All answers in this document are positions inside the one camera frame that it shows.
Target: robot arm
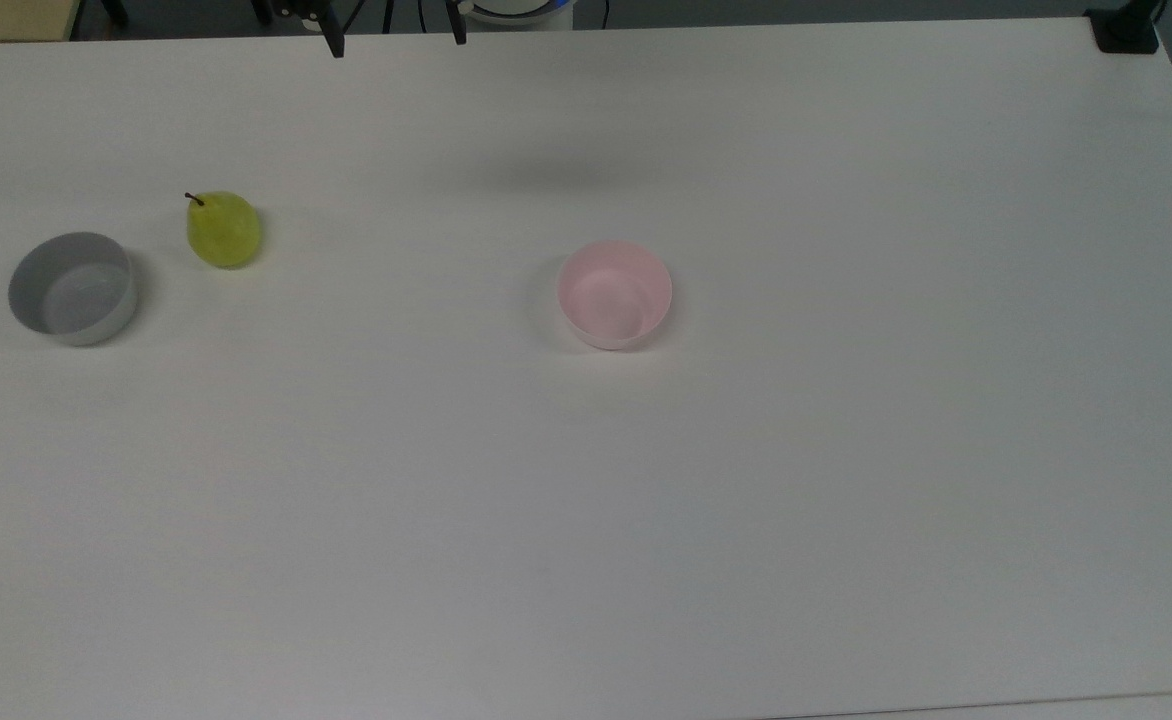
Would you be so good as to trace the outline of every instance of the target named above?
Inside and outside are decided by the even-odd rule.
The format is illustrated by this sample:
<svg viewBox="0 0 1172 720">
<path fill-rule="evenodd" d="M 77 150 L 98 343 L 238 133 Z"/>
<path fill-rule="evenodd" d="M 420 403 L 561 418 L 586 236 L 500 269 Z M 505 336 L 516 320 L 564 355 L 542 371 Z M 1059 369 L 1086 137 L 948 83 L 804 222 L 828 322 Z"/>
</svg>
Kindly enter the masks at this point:
<svg viewBox="0 0 1172 720">
<path fill-rule="evenodd" d="M 329 42 L 334 57 L 345 54 L 345 32 L 333 12 L 331 0 L 270 0 L 271 9 L 280 18 L 298 18 L 311 20 L 320 26 L 323 40 Z M 466 45 L 466 20 L 462 16 L 475 6 L 471 0 L 444 0 L 448 9 L 448 22 L 454 27 L 454 40 L 457 45 Z"/>
</svg>

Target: pink bowl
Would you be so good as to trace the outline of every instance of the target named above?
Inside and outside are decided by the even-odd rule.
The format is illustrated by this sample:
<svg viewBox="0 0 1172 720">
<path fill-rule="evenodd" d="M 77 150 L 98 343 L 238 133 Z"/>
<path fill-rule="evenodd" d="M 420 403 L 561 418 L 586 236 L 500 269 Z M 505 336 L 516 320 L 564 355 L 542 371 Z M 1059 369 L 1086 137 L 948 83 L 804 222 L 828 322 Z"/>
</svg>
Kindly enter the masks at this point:
<svg viewBox="0 0 1172 720">
<path fill-rule="evenodd" d="M 633 242 L 592 242 L 559 269 L 559 310 L 573 332 L 601 349 L 636 345 L 670 308 L 670 273 Z"/>
</svg>

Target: green pear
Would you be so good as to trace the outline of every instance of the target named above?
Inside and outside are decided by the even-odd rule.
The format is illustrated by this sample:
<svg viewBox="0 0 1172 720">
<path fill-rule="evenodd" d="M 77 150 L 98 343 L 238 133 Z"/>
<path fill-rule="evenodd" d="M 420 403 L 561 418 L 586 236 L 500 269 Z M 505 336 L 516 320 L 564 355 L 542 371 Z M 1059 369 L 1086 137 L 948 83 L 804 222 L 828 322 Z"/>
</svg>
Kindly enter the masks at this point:
<svg viewBox="0 0 1172 720">
<path fill-rule="evenodd" d="M 247 263 L 261 246 L 257 210 L 243 197 L 224 190 L 185 195 L 190 249 L 205 263 L 233 269 Z"/>
</svg>

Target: gray bowl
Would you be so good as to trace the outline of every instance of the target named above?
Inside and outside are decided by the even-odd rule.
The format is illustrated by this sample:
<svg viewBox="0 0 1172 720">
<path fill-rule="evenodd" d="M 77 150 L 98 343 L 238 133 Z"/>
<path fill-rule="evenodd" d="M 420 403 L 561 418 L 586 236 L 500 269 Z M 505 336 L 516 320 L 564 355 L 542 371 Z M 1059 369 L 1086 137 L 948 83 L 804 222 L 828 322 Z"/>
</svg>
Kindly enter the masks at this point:
<svg viewBox="0 0 1172 720">
<path fill-rule="evenodd" d="M 132 319 L 137 283 L 124 249 L 91 233 L 61 235 L 32 250 L 9 281 L 13 315 L 66 345 L 101 342 Z"/>
</svg>

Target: white table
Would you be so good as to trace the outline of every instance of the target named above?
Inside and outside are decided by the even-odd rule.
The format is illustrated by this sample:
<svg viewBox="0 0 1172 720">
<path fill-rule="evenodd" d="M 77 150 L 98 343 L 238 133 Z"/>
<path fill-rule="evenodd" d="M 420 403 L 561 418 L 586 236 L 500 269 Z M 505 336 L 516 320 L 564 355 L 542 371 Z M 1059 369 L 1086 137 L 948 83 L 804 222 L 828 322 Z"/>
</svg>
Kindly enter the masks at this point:
<svg viewBox="0 0 1172 720">
<path fill-rule="evenodd" d="M 270 240 L 185 246 L 227 188 Z M 138 318 L 48 344 L 74 229 Z M 667 260 L 653 346 L 564 256 Z M 1172 68 L 1086 20 L 0 47 L 0 716 L 1172 692 Z"/>
</svg>

